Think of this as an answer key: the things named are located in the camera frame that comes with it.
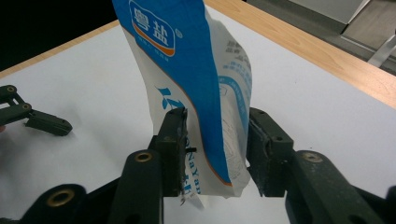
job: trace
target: white plastic bag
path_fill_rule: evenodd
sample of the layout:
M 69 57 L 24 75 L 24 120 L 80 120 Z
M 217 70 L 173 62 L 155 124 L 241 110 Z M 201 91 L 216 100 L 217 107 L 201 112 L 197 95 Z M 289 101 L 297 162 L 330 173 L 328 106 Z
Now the white plastic bag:
M 185 194 L 240 196 L 246 167 L 248 56 L 202 0 L 113 0 L 146 84 L 157 134 L 172 108 L 188 109 Z

